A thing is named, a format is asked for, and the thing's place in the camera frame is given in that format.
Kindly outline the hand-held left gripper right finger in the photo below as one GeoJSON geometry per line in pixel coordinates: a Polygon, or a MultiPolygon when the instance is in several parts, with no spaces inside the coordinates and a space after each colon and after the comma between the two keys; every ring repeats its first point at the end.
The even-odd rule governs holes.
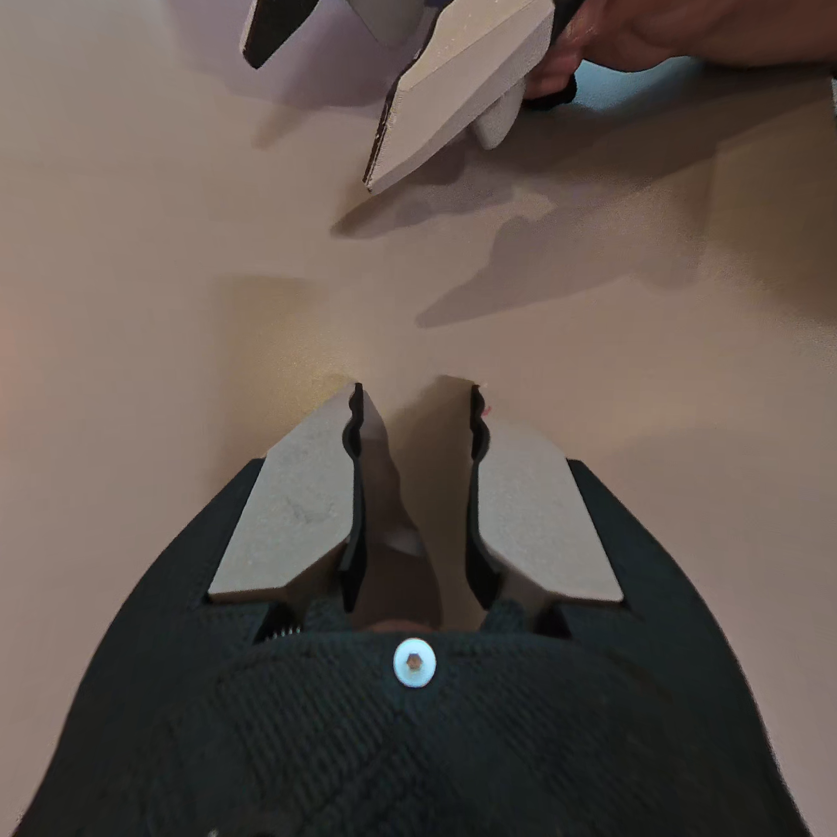
{"type": "Polygon", "coordinates": [[[474,384],[466,580],[484,611],[556,602],[619,606],[624,594],[561,448],[474,384]]]}

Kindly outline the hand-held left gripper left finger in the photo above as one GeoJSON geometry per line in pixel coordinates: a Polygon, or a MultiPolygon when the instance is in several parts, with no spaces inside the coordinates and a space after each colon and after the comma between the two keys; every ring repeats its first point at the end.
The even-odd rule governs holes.
{"type": "Polygon", "coordinates": [[[355,608],[367,570],[364,393],[346,386],[269,449],[208,588],[214,603],[355,608]]]}

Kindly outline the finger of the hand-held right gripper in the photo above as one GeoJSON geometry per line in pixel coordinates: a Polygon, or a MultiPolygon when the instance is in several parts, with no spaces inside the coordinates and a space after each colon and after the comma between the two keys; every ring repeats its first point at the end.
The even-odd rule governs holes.
{"type": "Polygon", "coordinates": [[[381,194],[474,124],[500,84],[490,78],[548,23],[552,1],[455,1],[393,83],[362,178],[381,194]]]}
{"type": "MultiPolygon", "coordinates": [[[[313,14],[318,1],[253,1],[240,40],[252,68],[262,67],[313,14]]],[[[381,45],[398,47],[419,28],[427,2],[346,1],[365,29],[381,45]]]]}

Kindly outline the person's right hand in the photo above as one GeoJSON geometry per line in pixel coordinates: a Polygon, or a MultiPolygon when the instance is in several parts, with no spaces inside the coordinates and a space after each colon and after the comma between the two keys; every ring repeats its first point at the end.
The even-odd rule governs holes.
{"type": "Polygon", "coordinates": [[[587,1],[529,74],[525,99],[561,93],[584,60],[637,72],[671,58],[734,65],[753,2],[587,1]]]}

